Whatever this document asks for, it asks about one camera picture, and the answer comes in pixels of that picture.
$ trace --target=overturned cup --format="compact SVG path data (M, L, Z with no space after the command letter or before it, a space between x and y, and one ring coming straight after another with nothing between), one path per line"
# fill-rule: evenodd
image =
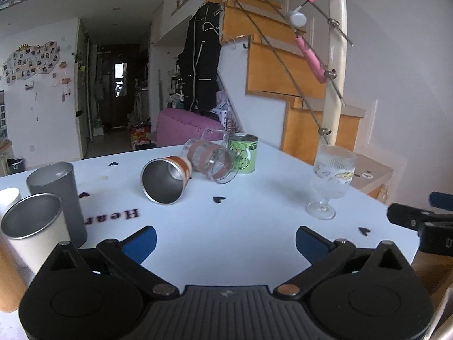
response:
M183 194L192 174L185 157L171 156L149 161L140 176L146 196L159 204L175 203Z

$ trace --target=glass pitcher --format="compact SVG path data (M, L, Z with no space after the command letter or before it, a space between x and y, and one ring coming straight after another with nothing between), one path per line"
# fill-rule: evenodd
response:
M205 139L209 132L223 134L221 144ZM228 149L228 133L220 129L206 129L201 139L189 139L183 148L183 156L187 157L196 171L209 179L225 184L236 176L239 163L237 154Z

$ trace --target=white round knob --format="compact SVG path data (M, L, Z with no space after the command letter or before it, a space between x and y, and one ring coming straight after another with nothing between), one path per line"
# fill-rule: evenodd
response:
M298 11L293 12L289 20L291 21L291 24L294 25L296 28L305 27L305 25L307 24L307 17Z

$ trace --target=pink chair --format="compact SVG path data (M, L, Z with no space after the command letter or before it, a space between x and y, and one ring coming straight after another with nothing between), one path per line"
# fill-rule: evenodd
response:
M205 129L222 129L218 121L186 110L167 108L159 112L157 119L156 144L158 147L183 145L191 138L201 138ZM209 133L209 141L222 139L219 132Z

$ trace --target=table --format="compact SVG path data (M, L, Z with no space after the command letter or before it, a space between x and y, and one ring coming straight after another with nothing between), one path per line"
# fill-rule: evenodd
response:
M225 185L194 173L182 198L173 205L151 202L143 193L140 172L150 160L181 153L182 146L115 154L73 163L88 240L94 247L107 238L123 240L146 225L157 231L156 250L142 265L174 284L268 285L280 283L309 267L295 246L295 233L305 225L329 240L343 237L358 247L375 248L381 240L394 241L411 262L418 249L417 233L390 224L386 206L349 188L332 200L337 216L320 221L306 205L312 166L262 142L257 169L237 175ZM31 171L0 178L0 189L18 187L29 195ZM226 199L217 204L213 196ZM366 237L358 227L371 230ZM25 340L17 312L0 313L0 340Z

